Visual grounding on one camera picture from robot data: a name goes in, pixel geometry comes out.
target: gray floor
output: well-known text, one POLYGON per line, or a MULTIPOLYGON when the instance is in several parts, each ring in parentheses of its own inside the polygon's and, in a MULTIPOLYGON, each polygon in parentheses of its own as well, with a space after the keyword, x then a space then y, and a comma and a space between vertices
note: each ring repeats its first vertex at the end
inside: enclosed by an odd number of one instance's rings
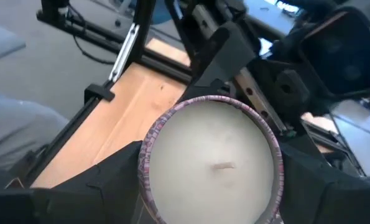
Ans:
MULTIPOLYGON (((25 49, 0 59, 0 92, 12 98, 50 106, 71 118, 83 104, 83 90, 103 83, 111 66, 82 56, 73 38, 39 22, 40 0, 0 0, 0 26, 21 36, 25 49)), ((84 0, 71 0, 89 20, 115 29, 116 15, 84 0)), ((89 52, 114 60, 115 55, 80 43, 89 52)))

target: candle wick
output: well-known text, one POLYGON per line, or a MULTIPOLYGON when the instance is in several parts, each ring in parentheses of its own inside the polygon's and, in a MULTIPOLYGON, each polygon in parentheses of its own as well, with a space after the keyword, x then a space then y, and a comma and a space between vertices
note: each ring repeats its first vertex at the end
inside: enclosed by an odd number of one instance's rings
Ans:
POLYGON ((219 164, 214 164, 212 169, 234 169, 236 168, 233 162, 222 162, 219 164))

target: black bracket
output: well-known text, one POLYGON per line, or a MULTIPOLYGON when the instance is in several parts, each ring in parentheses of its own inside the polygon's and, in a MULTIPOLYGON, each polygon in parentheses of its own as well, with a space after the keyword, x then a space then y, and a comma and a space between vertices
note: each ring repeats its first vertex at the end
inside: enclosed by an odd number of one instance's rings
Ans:
POLYGON ((208 39, 192 61, 195 86, 209 86, 215 79, 229 81, 257 58, 252 46, 234 22, 226 22, 208 39))
POLYGON ((115 94, 102 86, 92 83, 84 90, 84 103, 88 102, 92 97, 110 102, 114 99, 115 94))
POLYGON ((21 180, 9 171, 0 170, 0 190, 2 189, 23 189, 21 180))

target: metal rod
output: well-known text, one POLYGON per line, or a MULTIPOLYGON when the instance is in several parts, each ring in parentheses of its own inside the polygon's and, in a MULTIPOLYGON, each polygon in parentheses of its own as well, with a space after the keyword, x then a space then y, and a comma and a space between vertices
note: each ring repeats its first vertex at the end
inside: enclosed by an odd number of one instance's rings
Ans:
MULTIPOLYGON (((218 25, 212 18, 211 14, 202 5, 197 5, 192 15, 197 21, 201 32, 207 38, 210 38, 218 29, 218 25)), ((249 101, 254 105, 256 111, 268 122, 272 128, 277 128, 280 132, 287 130, 285 124, 279 118, 271 104, 268 102, 263 92, 259 88, 249 70, 244 67, 239 71, 239 75, 235 77, 241 89, 246 93, 249 101)))
POLYGON ((115 75, 117 75, 117 67, 118 64, 120 63, 121 58, 123 57, 124 54, 124 49, 128 45, 128 41, 131 38, 131 31, 135 28, 135 24, 132 23, 131 27, 129 28, 129 32, 127 34, 127 37, 124 40, 123 46, 121 47, 120 52, 118 53, 116 62, 113 65, 113 68, 111 69, 110 75, 109 75, 109 80, 112 80, 115 75))
POLYGON ((123 47, 121 48, 120 53, 117 56, 117 61, 114 64, 113 69, 110 73, 109 80, 116 82, 118 78, 121 76, 125 64, 128 60, 128 56, 131 52, 131 49, 134 46, 136 37, 139 32, 139 28, 140 28, 139 25, 132 24, 131 28, 129 29, 123 47))

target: purple candle jar rim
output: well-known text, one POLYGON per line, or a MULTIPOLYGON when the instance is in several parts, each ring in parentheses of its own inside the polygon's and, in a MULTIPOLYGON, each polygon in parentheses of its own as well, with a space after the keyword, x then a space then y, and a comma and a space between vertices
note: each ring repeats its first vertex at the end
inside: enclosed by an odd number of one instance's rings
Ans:
POLYGON ((240 109, 244 114, 246 114, 251 120, 254 121, 254 123, 258 126, 258 128, 262 131, 263 135, 266 137, 267 142, 269 143, 269 147, 271 149, 272 158, 274 162, 275 178, 272 186, 272 197, 269 201, 266 211, 260 216, 256 224, 272 223, 276 213, 279 211, 280 200, 282 197, 284 187, 284 167, 279 143, 277 142, 272 130, 267 125, 267 123, 252 108, 238 100, 229 98, 227 96, 218 96, 218 95, 199 96, 196 98, 183 101, 173 106, 163 115, 161 115, 147 132, 146 137, 144 138, 141 146, 141 151, 139 153, 138 160, 138 179, 140 183, 139 190, 147 210, 151 213, 151 215, 154 217, 157 223, 169 224, 164 222, 163 218, 160 216, 160 213, 155 205, 150 188, 149 167, 153 144, 157 136, 159 135, 160 130, 164 127, 164 124, 178 110, 192 103, 201 101, 219 101, 234 106, 237 109, 240 109))

